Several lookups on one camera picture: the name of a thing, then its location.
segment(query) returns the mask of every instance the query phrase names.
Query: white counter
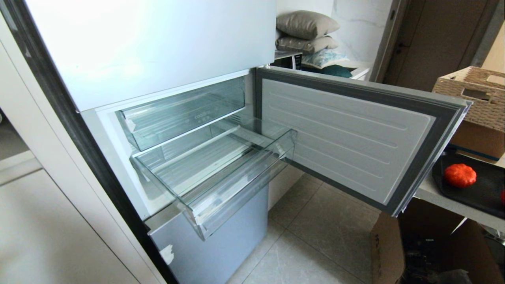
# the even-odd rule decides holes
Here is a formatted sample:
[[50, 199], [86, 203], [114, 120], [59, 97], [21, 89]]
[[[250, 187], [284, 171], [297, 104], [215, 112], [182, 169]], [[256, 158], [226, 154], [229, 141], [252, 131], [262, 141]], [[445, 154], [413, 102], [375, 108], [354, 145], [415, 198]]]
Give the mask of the white counter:
[[[496, 163], [496, 165], [505, 168], [505, 155]], [[428, 177], [426, 177], [421, 186], [419, 186], [415, 197], [447, 210], [451, 210], [481, 224], [505, 232], [505, 220], [443, 196], [438, 191], [438, 187], [435, 184], [431, 173]]]

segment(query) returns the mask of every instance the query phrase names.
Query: door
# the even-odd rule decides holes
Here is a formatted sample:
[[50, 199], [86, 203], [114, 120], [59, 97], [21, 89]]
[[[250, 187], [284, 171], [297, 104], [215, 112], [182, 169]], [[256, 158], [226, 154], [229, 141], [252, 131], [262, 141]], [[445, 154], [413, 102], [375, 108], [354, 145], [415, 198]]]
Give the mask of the door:
[[496, 3], [410, 1], [383, 82], [431, 91], [438, 77], [468, 67]]
[[256, 71], [256, 116], [298, 132], [291, 164], [394, 216], [470, 104], [303, 71]]

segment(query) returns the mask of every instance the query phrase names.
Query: white refrigerator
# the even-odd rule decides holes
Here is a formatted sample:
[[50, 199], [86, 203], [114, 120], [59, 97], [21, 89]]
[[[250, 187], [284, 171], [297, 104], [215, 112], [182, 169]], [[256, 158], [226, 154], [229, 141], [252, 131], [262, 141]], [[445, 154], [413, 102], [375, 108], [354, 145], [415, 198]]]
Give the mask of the white refrigerator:
[[268, 66], [272, 1], [12, 3], [48, 100], [167, 280], [225, 282], [287, 164], [397, 216], [471, 104]]

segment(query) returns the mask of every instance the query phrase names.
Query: silver freezer door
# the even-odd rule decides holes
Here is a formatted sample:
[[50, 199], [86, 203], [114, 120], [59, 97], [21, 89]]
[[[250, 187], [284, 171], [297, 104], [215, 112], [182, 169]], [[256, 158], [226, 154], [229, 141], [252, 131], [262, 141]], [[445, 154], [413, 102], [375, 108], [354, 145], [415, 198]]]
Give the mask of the silver freezer door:
[[393, 216], [471, 104], [304, 71], [256, 70], [256, 116], [298, 131], [292, 164]]

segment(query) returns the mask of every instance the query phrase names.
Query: refrigerator door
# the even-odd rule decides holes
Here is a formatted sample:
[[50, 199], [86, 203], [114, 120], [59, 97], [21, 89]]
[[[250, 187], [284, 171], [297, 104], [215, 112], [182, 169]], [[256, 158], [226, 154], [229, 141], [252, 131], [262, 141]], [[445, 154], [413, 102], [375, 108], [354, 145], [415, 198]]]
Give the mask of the refrigerator door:
[[256, 116], [298, 132], [292, 164], [396, 216], [471, 102], [278, 67], [258, 68]]
[[275, 1], [26, 5], [79, 111], [274, 61]]

